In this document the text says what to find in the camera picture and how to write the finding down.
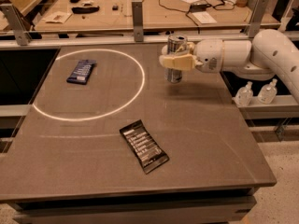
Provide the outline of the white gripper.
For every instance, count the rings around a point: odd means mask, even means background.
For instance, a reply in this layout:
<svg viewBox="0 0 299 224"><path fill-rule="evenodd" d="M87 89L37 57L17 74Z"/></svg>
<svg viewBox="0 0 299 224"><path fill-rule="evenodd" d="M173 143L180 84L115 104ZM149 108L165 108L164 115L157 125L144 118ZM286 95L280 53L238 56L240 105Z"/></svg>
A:
<svg viewBox="0 0 299 224"><path fill-rule="evenodd" d="M168 43L162 48L163 55L159 57L159 62L164 68L179 71L196 68L203 73L218 73L222 67L223 48L221 39L202 40L195 48L193 42Z"/></svg>

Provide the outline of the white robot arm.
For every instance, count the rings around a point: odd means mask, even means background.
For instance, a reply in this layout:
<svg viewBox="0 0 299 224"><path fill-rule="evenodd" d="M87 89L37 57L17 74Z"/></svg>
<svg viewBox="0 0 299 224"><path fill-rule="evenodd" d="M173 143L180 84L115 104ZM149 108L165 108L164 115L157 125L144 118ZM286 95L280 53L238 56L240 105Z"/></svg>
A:
<svg viewBox="0 0 299 224"><path fill-rule="evenodd" d="M299 102L299 50L283 33L267 29L252 40L205 39L196 44L175 37L177 48L162 49L165 69L203 73L231 72L251 80L277 76Z"/></svg>

